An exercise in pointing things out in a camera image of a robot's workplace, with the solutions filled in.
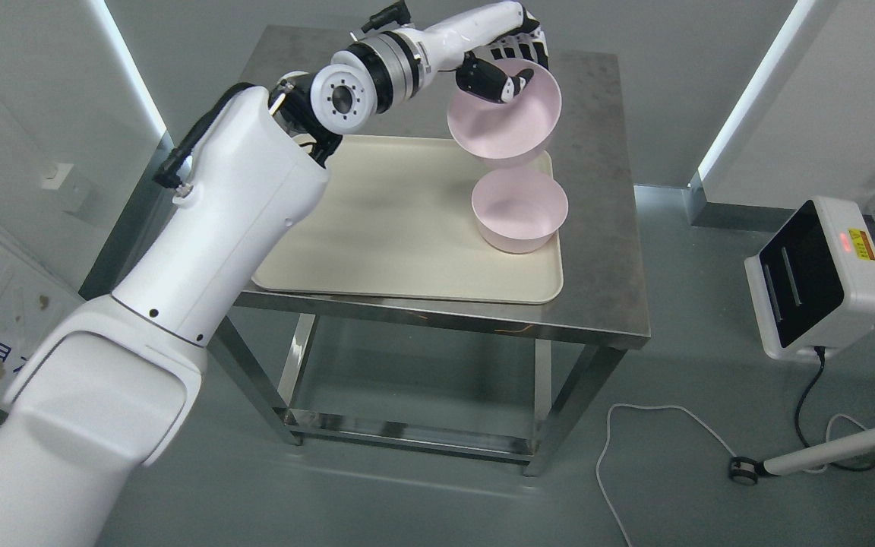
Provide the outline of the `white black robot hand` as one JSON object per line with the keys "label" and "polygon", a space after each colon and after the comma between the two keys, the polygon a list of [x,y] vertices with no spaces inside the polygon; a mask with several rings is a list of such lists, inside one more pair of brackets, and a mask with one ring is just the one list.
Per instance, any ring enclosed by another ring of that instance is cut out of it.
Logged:
{"label": "white black robot hand", "polygon": [[548,68],[548,41],[541,21],[521,2],[501,1],[451,15],[422,31],[431,66],[451,73],[459,91],[486,103],[512,103],[535,70],[508,72],[505,59]]}

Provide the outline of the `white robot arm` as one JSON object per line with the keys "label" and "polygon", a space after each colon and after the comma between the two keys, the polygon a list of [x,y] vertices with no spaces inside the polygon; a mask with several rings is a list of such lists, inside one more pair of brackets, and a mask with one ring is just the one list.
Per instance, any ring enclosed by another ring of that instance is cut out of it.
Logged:
{"label": "white robot arm", "polygon": [[46,336],[10,386],[0,425],[0,546],[91,546],[125,483],[159,458],[197,400],[207,344],[278,240],[323,197],[327,159],[472,51],[517,31],[517,2],[427,29],[362,38],[273,90],[236,84],[171,153],[157,181],[177,211],[110,294]]}

